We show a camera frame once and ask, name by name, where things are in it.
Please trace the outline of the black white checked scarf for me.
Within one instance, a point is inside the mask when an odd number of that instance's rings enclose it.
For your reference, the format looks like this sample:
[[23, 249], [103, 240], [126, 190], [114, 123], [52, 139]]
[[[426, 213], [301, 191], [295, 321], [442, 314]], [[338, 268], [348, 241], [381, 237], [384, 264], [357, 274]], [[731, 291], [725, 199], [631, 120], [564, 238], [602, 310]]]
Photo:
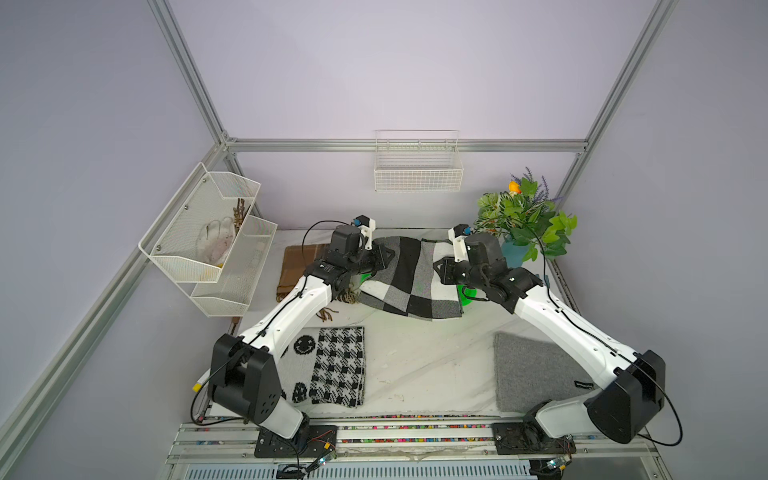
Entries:
[[358, 295], [360, 303], [427, 321], [462, 316], [457, 287], [443, 284], [434, 270], [436, 262], [454, 256], [449, 241], [390, 236], [376, 239], [373, 244], [392, 250], [395, 257], [385, 269], [362, 281]]

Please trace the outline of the brown plaid fringed scarf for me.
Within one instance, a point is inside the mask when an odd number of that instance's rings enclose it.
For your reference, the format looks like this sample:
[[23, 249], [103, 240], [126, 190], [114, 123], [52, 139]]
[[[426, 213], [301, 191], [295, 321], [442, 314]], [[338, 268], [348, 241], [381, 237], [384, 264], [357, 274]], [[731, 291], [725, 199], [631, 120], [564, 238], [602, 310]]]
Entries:
[[282, 301], [299, 282], [306, 266], [318, 259], [327, 249], [327, 244], [288, 246], [283, 255], [280, 279], [276, 289], [276, 301]]

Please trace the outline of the houndstooth smiley knit scarf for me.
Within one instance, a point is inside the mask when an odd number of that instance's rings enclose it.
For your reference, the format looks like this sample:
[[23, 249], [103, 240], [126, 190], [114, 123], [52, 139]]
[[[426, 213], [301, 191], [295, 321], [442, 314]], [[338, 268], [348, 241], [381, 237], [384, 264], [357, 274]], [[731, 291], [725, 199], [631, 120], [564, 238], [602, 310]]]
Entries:
[[290, 403], [357, 408], [365, 395], [365, 329], [306, 328], [289, 342], [277, 368]]

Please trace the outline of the grey fleece scarf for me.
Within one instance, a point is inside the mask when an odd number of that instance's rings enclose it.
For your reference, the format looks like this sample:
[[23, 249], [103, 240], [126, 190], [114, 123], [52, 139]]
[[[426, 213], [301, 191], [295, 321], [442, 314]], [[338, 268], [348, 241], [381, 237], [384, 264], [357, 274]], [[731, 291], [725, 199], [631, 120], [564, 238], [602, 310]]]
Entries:
[[554, 343], [498, 332], [493, 352], [496, 402], [504, 413], [525, 413], [595, 389], [584, 369]]

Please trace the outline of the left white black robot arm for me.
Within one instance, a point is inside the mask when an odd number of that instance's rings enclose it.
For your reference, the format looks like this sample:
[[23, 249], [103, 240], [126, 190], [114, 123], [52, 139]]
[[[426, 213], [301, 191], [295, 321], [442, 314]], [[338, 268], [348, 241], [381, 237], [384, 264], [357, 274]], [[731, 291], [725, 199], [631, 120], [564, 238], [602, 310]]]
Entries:
[[394, 252], [376, 244], [376, 222], [359, 216], [339, 222], [320, 258], [309, 263], [296, 286], [265, 318], [239, 336], [214, 344], [200, 390], [216, 406], [294, 443], [306, 439], [309, 420], [282, 397], [280, 357], [311, 317], [346, 290], [354, 276], [374, 274]]

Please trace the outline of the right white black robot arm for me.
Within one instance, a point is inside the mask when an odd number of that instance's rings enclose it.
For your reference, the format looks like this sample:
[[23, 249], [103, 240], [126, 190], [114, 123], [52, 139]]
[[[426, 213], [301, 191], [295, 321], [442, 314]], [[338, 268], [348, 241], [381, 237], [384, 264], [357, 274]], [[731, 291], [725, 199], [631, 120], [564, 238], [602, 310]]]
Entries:
[[466, 224], [449, 229], [453, 251], [434, 262], [445, 285], [480, 290], [487, 300], [530, 323], [589, 375], [592, 391], [548, 401], [526, 419], [545, 436], [601, 434], [628, 444], [667, 405], [665, 361], [655, 352], [638, 353], [610, 338], [574, 310], [561, 305], [542, 276], [510, 268], [499, 241], [472, 233]]

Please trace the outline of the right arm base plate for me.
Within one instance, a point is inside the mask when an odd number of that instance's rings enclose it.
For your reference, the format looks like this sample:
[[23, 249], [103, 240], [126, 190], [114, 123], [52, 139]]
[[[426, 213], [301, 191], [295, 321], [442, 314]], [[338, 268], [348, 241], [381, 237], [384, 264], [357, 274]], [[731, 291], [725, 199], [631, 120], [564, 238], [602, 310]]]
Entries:
[[572, 455], [576, 452], [576, 446], [571, 436], [551, 438], [532, 423], [494, 423], [491, 425], [491, 430], [494, 445], [499, 455]]

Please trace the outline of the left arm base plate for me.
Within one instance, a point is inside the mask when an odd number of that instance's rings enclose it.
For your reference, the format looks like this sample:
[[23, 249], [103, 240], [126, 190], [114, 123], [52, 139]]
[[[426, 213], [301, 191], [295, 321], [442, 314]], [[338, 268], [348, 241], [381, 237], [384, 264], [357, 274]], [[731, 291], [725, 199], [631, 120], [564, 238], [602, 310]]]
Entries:
[[335, 448], [338, 427], [334, 425], [308, 424], [300, 427], [290, 439], [261, 428], [254, 449], [255, 458], [315, 459]]

